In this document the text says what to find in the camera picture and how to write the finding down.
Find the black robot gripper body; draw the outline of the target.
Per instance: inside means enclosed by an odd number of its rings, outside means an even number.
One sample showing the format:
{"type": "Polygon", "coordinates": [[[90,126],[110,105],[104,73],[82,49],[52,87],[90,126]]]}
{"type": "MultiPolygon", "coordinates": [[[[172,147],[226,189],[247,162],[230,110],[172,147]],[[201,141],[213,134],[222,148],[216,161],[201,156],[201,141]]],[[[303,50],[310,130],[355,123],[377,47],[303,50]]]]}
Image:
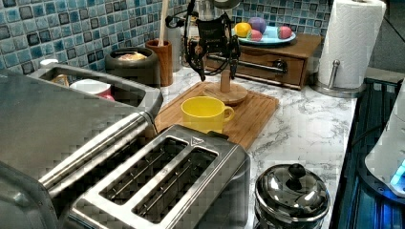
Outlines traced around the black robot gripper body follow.
{"type": "Polygon", "coordinates": [[[197,19],[199,38],[188,41],[186,59],[200,61],[209,53],[221,53],[226,58],[238,59],[241,55],[239,38],[232,34],[231,23],[226,13],[214,20],[197,19]]]}

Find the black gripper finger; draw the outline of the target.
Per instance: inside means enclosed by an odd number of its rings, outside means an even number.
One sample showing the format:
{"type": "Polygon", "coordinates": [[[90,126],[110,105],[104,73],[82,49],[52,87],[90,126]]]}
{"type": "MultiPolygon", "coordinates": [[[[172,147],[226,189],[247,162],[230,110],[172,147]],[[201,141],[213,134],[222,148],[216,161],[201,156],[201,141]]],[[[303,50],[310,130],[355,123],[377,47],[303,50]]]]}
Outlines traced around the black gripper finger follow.
{"type": "Polygon", "coordinates": [[[205,80],[203,60],[199,57],[190,60],[190,67],[200,76],[201,81],[205,80]]]}
{"type": "Polygon", "coordinates": [[[239,63],[239,57],[238,56],[232,56],[228,60],[229,64],[229,69],[230,69],[230,78],[234,79],[235,74],[238,68],[238,63],[239,63]]]}

